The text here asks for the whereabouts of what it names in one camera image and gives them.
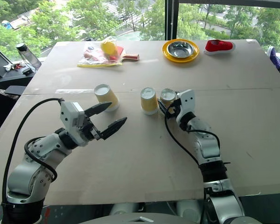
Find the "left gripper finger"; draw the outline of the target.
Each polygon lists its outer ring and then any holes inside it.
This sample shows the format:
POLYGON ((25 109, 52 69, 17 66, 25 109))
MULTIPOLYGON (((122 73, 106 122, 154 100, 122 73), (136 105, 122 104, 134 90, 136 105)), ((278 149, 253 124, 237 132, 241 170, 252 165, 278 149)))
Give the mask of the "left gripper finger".
POLYGON ((91 117, 93 115, 100 114, 101 112, 105 111, 112 102, 100 102, 84 111, 87 117, 91 117))
POLYGON ((103 132, 100 133, 100 137, 103 140, 108 139, 109 137, 111 137, 113 134, 115 134, 126 122, 127 117, 118 119, 116 121, 114 121, 113 123, 111 123, 103 132))

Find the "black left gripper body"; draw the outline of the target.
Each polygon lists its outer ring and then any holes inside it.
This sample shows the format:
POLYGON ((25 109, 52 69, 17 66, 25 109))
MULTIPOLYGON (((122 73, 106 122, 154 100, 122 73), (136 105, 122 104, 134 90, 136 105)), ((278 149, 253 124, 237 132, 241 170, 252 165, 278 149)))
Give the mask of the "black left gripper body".
POLYGON ((84 115, 81 126, 78 128, 79 135, 85 143, 88 143, 92 140, 101 139, 100 131, 95 127, 93 122, 89 117, 84 115))

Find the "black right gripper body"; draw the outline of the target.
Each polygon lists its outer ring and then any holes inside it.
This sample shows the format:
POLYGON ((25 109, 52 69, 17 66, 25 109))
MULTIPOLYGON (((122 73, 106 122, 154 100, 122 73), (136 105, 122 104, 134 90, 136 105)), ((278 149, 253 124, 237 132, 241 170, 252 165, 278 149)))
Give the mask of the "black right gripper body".
POLYGON ((166 118, 176 118, 181 110, 181 100, 176 99, 170 103, 166 110, 166 118))

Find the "yellow paper cup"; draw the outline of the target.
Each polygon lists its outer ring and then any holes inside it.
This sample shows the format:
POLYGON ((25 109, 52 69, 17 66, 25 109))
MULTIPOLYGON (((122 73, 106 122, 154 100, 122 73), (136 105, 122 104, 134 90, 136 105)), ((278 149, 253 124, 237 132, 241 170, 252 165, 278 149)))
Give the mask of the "yellow paper cup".
POLYGON ((109 85, 100 84, 95 87, 94 94, 96 95, 98 101, 101 102, 111 102, 106 112, 113 112, 119 108, 120 102, 115 93, 112 91, 109 85))
POLYGON ((165 88, 161 91, 160 100, 168 108, 176 100, 176 92, 172 89, 165 88))
POLYGON ((153 115, 158 111, 156 92, 146 87, 140 92, 141 109, 146 115, 153 115))

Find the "yellow plate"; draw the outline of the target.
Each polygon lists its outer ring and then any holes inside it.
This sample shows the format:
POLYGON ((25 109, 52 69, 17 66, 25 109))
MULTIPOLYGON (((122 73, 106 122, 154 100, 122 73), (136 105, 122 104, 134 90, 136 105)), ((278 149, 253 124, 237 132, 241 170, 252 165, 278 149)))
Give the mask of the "yellow plate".
POLYGON ((162 46, 162 52, 163 52, 163 55, 170 61, 172 62, 175 62, 175 63, 188 63, 188 62, 191 62, 193 60, 195 60, 199 53, 200 53, 200 49, 199 47, 192 41, 189 41, 189 40, 186 40, 186 39, 173 39, 173 40, 170 40, 170 41, 167 41, 163 44, 162 46), (168 51, 167 51, 167 46, 174 42, 174 41, 186 41, 186 42, 189 42, 190 44, 192 44, 192 46, 194 47, 194 53, 187 57, 187 58, 175 58, 173 56, 171 56, 168 51))

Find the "steel bowl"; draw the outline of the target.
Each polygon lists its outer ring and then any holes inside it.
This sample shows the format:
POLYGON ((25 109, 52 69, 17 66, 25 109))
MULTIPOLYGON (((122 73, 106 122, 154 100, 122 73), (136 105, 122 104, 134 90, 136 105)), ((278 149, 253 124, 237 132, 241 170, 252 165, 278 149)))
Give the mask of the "steel bowl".
POLYGON ((194 47, 186 41, 174 41, 167 46, 167 51, 175 58, 187 58, 194 53, 194 47))

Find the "clear plastic bag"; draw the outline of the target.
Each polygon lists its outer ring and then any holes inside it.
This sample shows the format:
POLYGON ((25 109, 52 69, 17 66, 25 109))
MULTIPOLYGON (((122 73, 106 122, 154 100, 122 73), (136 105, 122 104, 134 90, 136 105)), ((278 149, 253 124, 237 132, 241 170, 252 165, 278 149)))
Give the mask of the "clear plastic bag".
MULTIPOLYGON (((114 40, 116 42, 116 39, 113 36, 106 37, 104 40, 114 40)), ((91 41, 85 44, 83 56, 77 63, 77 67, 102 68, 102 67, 111 67, 111 66, 117 66, 122 64, 122 62, 116 61, 113 56, 107 56, 102 51, 100 47, 102 41, 99 42, 91 41)))

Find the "red table tennis paddle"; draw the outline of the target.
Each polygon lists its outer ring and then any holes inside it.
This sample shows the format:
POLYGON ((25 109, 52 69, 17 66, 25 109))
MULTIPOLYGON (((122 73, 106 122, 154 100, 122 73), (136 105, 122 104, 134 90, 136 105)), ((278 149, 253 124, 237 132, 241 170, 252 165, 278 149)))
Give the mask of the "red table tennis paddle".
POLYGON ((116 55, 114 56, 116 61, 124 61, 124 60, 130 60, 130 61, 139 61, 140 57, 139 54, 128 54, 126 50, 121 47, 117 46, 116 47, 116 55))

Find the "yellow plastic ball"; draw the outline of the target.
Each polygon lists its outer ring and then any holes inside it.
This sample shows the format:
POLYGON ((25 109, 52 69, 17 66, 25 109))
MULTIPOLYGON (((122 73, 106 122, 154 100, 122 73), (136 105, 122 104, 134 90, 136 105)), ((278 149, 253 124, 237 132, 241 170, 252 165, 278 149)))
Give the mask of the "yellow plastic ball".
POLYGON ((103 40, 100 47, 107 56, 118 56, 117 45, 114 40, 103 40))

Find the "red slip-on shoe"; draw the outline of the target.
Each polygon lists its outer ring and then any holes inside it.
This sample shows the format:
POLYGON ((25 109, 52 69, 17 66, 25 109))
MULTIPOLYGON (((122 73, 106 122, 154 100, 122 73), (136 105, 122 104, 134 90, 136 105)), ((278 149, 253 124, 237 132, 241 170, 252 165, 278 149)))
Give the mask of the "red slip-on shoe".
POLYGON ((208 40, 204 49, 207 55, 230 53, 234 51, 236 45, 233 42, 222 40, 208 40))

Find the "clear water bottle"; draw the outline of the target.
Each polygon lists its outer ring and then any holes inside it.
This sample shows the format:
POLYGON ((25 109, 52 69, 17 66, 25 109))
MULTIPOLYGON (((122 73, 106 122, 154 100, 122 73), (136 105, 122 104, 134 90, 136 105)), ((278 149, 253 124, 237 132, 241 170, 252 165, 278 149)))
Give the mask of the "clear water bottle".
POLYGON ((35 70, 38 70, 42 63, 39 61, 39 59, 30 51, 28 46, 24 43, 19 43, 16 45, 16 49, 18 50, 18 53, 20 56, 25 60, 28 61, 35 70))

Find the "black side table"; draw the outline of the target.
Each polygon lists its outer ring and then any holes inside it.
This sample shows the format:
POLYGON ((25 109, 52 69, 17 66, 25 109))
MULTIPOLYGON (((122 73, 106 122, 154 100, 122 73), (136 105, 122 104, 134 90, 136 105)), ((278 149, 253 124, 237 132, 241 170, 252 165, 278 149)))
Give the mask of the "black side table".
POLYGON ((35 75, 35 73, 28 76, 23 75, 22 70, 25 68, 7 71, 5 76, 0 78, 0 128, 21 95, 20 93, 5 93, 5 90, 11 86, 21 86, 25 88, 35 75))

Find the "grey robot torso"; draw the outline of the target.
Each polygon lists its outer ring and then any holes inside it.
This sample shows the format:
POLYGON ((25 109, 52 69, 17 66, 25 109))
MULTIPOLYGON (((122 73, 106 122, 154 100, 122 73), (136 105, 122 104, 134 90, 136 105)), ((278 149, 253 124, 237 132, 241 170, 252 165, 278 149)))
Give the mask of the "grey robot torso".
POLYGON ((102 205, 93 218, 79 224, 204 224, 198 200, 102 205))

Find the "purple shoe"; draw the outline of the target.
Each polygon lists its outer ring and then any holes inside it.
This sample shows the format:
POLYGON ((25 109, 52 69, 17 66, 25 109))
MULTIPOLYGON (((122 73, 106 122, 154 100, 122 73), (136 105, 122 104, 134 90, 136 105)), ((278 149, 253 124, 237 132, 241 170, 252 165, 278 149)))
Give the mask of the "purple shoe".
POLYGON ((266 52, 273 65, 279 70, 280 69, 280 59, 276 56, 276 51, 274 46, 270 46, 266 52))

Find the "dark window frame post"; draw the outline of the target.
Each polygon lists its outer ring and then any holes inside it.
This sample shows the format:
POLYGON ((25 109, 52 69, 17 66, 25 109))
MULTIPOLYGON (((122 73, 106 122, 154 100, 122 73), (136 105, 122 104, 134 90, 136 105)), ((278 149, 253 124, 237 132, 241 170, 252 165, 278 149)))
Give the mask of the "dark window frame post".
POLYGON ((177 38, 179 0, 165 0, 165 40, 177 38))

